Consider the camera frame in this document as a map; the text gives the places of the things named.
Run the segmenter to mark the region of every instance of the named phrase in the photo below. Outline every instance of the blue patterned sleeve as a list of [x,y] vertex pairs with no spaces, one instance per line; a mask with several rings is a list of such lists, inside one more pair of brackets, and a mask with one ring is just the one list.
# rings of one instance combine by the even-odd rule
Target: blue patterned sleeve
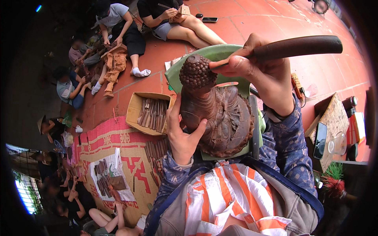
[[190,168],[193,164],[193,157],[186,166],[179,165],[172,157],[171,151],[163,158],[164,178],[161,181],[154,205],[159,205],[180,185],[180,183],[189,175]]
[[317,197],[299,100],[295,98],[294,111],[285,120],[271,124],[276,142],[274,147],[277,151],[276,163],[280,173]]

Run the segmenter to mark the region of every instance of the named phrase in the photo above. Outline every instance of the red and white box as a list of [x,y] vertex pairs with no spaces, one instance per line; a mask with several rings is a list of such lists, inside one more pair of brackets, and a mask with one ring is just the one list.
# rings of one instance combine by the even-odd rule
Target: red and white box
[[349,118],[347,143],[360,144],[365,139],[365,120],[362,112],[356,112]]

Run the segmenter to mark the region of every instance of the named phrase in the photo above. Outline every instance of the orange power strip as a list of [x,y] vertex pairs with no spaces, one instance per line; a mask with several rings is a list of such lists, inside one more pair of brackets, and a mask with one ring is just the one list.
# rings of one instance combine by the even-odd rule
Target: orange power strip
[[295,93],[297,94],[297,97],[300,99],[305,98],[305,94],[301,92],[302,85],[299,82],[298,76],[295,73],[291,74],[291,83],[294,86]]

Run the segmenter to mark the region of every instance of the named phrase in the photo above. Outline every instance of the dark wooden handle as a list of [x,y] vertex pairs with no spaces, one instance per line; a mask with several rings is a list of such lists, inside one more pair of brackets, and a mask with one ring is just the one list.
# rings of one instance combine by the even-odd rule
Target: dark wooden handle
[[253,50],[251,56],[258,61],[273,60],[311,54],[342,53],[342,43],[337,36],[316,35],[285,39]]

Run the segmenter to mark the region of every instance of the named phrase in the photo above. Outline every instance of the black smartphone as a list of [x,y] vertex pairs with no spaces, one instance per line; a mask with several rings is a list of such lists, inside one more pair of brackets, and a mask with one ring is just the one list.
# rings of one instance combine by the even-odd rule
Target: black smartphone
[[217,22],[218,18],[217,17],[204,17],[202,19],[202,22]]
[[314,149],[314,158],[322,159],[324,148],[325,148],[325,139],[327,137],[327,126],[323,123],[318,123],[316,128],[315,136],[315,149]]

